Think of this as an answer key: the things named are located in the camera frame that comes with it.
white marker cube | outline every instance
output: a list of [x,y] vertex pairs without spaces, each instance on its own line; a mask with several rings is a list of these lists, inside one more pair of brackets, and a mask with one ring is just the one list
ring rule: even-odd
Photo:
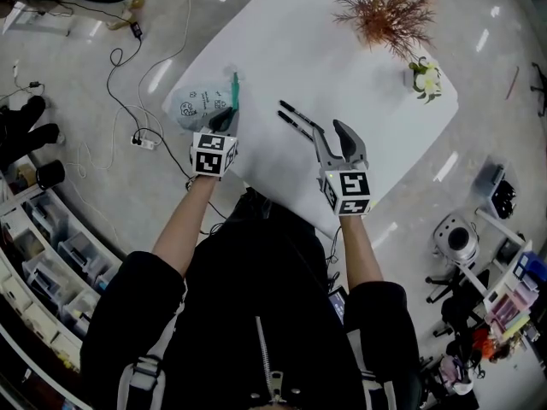
[[191,147],[192,171],[194,174],[206,176],[224,176],[236,157],[237,148],[237,138],[194,132]]
[[367,172],[347,170],[325,172],[323,194],[336,215],[364,215],[370,211],[370,188]]

plastic bag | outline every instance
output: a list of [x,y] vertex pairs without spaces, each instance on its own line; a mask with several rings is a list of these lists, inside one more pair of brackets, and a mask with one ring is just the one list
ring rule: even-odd
[[188,131],[198,132],[200,119],[216,109],[232,106],[228,86],[184,86],[174,92],[169,106],[169,118]]

gray floor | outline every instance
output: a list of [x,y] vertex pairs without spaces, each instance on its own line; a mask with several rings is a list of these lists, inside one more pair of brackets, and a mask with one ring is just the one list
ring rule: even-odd
[[[178,128],[163,115],[161,103],[207,42],[247,2],[192,0],[185,52],[174,59],[152,94],[147,88],[156,71],[143,84],[144,105],[157,114],[173,153],[188,171],[188,136],[178,135]],[[518,177],[518,205],[509,227],[531,238],[536,250],[547,237],[544,123],[537,114],[538,96],[529,89],[532,82],[537,82],[531,62],[539,63],[546,71],[547,66],[530,22],[515,0],[438,0],[436,10],[437,22],[430,30],[436,48],[431,53],[458,91],[459,112],[365,221],[385,277],[407,290],[409,311],[424,355],[438,353],[447,342],[431,338],[440,320],[440,304],[425,303],[431,288],[424,278],[449,271],[442,261],[432,257],[430,236],[450,211],[459,208],[473,215],[476,200],[471,184],[488,154],[509,159]],[[113,77],[113,91],[124,103],[138,104],[138,80],[152,63],[180,47],[186,14],[186,0],[147,0],[140,15],[143,48]],[[0,92],[13,90],[11,67],[16,59],[21,60],[20,83],[45,82],[46,94],[54,103],[43,121],[54,120],[67,135],[64,147],[41,149],[36,152],[38,159],[76,162],[80,142],[87,142],[96,165],[107,165],[118,109],[105,87],[111,69],[109,53],[121,47],[125,56],[130,56],[137,46],[131,34],[126,30],[110,32],[104,25],[97,27],[94,20],[78,19],[69,38],[8,32],[0,41]],[[505,100],[517,66],[520,73],[515,88]],[[129,144],[133,129],[132,120],[121,114],[115,128],[115,162],[108,171],[94,170],[83,147],[80,162],[85,165],[86,178],[81,179],[74,166],[67,167],[81,195],[115,226],[125,251],[151,248],[184,195],[185,184],[164,148],[149,152]],[[434,181],[454,152],[458,156],[454,168],[442,182]],[[243,189],[240,179],[227,177],[213,202],[223,214],[229,214]],[[65,183],[61,191],[96,230],[116,244],[111,227],[82,204],[71,184]],[[218,216],[209,212],[204,229],[218,221]],[[478,224],[478,228],[481,260],[486,262],[500,237],[484,224]],[[338,254],[338,268],[344,275],[344,252],[340,247]],[[517,384],[520,394],[515,393]],[[479,381],[475,389],[481,408],[515,408],[542,384],[538,364],[532,351],[527,351],[504,364],[489,366],[487,379]]]

black jacket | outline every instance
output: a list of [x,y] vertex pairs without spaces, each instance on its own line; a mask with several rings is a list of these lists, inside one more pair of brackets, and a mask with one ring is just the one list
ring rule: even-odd
[[[304,258],[313,256],[309,247],[267,220],[227,226],[197,247],[185,311],[163,361],[162,408],[267,404],[257,316],[271,369],[284,373],[281,395],[293,407],[367,408],[368,401],[388,408],[391,386],[386,397],[382,383],[393,384],[397,409],[418,407],[418,349],[403,288],[354,288],[344,329]],[[115,408],[121,372],[156,342],[184,290],[183,278],[158,257],[127,257],[97,305],[81,351],[84,384],[97,409]],[[358,361],[350,331],[354,346],[363,347]]]

jacket zipper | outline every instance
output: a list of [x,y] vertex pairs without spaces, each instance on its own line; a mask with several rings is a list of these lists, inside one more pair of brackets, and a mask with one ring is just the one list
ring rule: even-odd
[[268,348],[266,347],[266,339],[264,338],[264,330],[259,316],[255,316],[256,328],[258,329],[258,338],[260,339],[260,348],[262,350],[262,364],[264,366],[264,375],[266,375],[266,385],[272,400],[274,399],[274,391],[272,390],[272,377],[270,371],[270,359],[268,358]]

